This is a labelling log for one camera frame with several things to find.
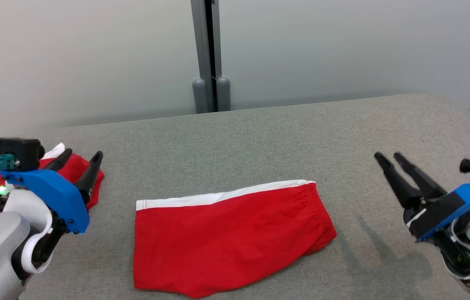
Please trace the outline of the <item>red white basketball jersey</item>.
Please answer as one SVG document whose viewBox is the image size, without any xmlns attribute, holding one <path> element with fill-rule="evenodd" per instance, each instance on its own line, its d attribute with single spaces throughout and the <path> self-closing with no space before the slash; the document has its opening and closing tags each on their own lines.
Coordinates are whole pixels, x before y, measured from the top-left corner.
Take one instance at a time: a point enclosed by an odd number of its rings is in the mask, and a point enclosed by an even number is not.
<svg viewBox="0 0 470 300">
<path fill-rule="evenodd" d="M 42 159 L 40 160 L 40 166 L 37 170 L 40 170 L 44 165 L 47 164 L 47 162 L 44 162 L 46 159 L 52 159 L 61 154 L 64 151 L 64 145 L 59 144 L 54 148 L 52 152 L 50 152 L 48 155 L 44 155 Z M 66 166 L 62 169 L 60 169 L 57 173 L 59 173 L 62 177 L 67 179 L 68 182 L 71 184 L 77 182 L 83 172 L 86 170 L 87 166 L 89 165 L 89 161 L 83 159 L 82 157 L 72 154 L 71 157 L 69 158 Z M 98 202 L 98 194 L 99 194 L 99 189 L 100 189 L 100 182 L 103 179 L 103 173 L 102 171 L 98 172 L 94 190 L 91 196 L 90 202 L 86 205 L 87 212 L 89 209 L 96 205 Z M 7 178 L 3 178 L 0 175 L 0 186 L 4 186 L 8 188 L 9 190 L 14 190 L 14 189 L 26 189 L 26 186 L 23 186 L 20 184 L 20 179 L 17 179 L 16 182 L 14 183 L 9 183 L 7 182 Z"/>
</svg>

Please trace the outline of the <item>grey partition frame post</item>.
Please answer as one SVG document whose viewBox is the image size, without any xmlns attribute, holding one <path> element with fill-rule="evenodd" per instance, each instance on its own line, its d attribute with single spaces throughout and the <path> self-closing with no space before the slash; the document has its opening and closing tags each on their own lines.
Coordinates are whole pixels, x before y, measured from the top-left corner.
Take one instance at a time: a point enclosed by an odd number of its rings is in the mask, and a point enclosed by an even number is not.
<svg viewBox="0 0 470 300">
<path fill-rule="evenodd" d="M 211 0 L 212 36 L 215 61 L 215 86 L 217 109 L 219 112 L 231 110 L 230 81 L 222 74 L 222 55 L 220 45 L 220 0 Z"/>
<path fill-rule="evenodd" d="M 191 9 L 200 73 L 192 83 L 196 113 L 212 113 L 215 108 L 205 0 L 191 0 Z"/>
</svg>

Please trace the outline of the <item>red shorts white stripe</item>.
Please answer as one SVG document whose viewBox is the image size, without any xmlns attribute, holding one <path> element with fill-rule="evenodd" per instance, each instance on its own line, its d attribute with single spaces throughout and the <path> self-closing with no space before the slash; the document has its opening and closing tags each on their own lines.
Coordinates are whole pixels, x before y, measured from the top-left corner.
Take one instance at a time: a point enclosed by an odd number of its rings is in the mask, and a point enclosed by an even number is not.
<svg viewBox="0 0 470 300">
<path fill-rule="evenodd" d="M 204 298 L 269 277 L 336 237 L 311 180 L 138 200 L 133 283 Z"/>
</svg>

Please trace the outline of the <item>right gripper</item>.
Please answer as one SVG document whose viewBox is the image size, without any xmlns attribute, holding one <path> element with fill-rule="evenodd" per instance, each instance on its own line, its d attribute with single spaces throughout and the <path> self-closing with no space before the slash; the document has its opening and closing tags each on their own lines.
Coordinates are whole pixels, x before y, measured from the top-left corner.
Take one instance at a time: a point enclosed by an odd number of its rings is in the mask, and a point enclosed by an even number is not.
<svg viewBox="0 0 470 300">
<path fill-rule="evenodd" d="M 394 158 L 416 183 L 420 190 L 413 188 L 395 169 L 395 166 L 381 153 L 375 153 L 384 177 L 401 207 L 404 208 L 403 220 L 409 222 L 421 210 L 430 207 L 438 199 L 447 194 L 447 191 L 438 185 L 419 167 L 408 161 L 400 152 L 393 154 Z M 423 197 L 439 197 L 437 199 L 424 199 Z M 470 281 L 470 241 L 464 237 L 464 230 L 470 224 L 470 211 L 460 218 L 453 220 L 445 228 L 437 230 L 431 237 L 418 243 L 431 243 L 435 245 L 443 257 L 448 271 L 458 280 Z"/>
</svg>

